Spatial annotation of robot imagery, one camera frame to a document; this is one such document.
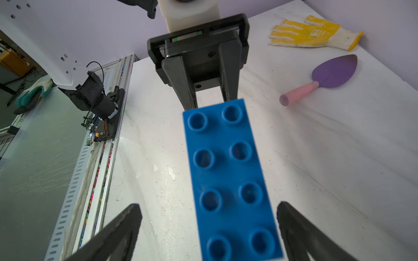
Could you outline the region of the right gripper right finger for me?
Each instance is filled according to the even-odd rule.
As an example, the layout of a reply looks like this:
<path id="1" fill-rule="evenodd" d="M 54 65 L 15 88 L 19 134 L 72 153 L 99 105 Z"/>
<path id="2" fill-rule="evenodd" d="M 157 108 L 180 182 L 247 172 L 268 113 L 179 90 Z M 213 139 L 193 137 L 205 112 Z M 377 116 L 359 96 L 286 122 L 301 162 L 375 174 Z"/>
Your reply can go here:
<path id="1" fill-rule="evenodd" d="M 288 202 L 279 203 L 276 219 L 290 261 L 355 260 Z"/>

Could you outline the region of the dark blue lego brick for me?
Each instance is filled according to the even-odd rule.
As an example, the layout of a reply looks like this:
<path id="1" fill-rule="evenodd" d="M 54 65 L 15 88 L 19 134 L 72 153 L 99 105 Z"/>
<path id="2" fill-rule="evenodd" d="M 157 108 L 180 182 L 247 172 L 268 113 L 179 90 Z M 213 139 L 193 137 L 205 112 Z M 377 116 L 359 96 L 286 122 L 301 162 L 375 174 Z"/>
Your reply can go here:
<path id="1" fill-rule="evenodd" d="M 244 100 L 183 113 L 201 256 L 283 258 Z"/>

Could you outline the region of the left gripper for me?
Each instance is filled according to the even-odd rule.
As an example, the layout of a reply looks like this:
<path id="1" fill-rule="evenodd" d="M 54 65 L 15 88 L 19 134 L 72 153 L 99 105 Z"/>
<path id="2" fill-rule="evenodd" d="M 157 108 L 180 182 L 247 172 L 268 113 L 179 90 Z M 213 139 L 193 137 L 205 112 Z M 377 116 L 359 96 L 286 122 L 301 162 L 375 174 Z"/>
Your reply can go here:
<path id="1" fill-rule="evenodd" d="M 151 38 L 147 42 L 148 55 L 185 111 L 198 107 L 193 84 L 203 90 L 203 82 L 220 79 L 220 73 L 224 102 L 236 100 L 239 71 L 248 58 L 249 30 L 246 14 L 238 14 Z"/>

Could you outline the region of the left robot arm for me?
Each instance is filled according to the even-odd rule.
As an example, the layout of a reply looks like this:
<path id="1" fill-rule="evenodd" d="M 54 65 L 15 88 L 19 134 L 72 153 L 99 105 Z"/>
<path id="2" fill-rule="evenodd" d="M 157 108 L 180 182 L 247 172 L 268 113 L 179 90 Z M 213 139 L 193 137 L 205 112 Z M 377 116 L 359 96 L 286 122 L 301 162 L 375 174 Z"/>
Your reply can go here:
<path id="1" fill-rule="evenodd" d="M 198 107 L 198 91 L 220 87 L 225 102 L 237 99 L 239 72 L 247 61 L 249 22 L 245 14 L 221 18 L 218 1 L 127 1 L 155 18 L 164 16 L 168 34 L 147 42 L 162 81 L 184 110 Z M 120 105 L 106 95 L 103 78 L 79 65 L 49 32 L 27 1 L 1 2 L 1 30 L 33 58 L 81 111 L 103 120 Z"/>

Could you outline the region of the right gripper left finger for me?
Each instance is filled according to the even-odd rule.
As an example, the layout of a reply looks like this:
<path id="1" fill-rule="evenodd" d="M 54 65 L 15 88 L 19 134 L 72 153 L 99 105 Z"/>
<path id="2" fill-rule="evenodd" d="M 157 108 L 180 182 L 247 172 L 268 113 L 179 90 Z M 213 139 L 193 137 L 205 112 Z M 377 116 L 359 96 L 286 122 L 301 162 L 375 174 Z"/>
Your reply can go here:
<path id="1" fill-rule="evenodd" d="M 140 205 L 130 204 L 69 261 L 131 261 L 142 221 Z"/>

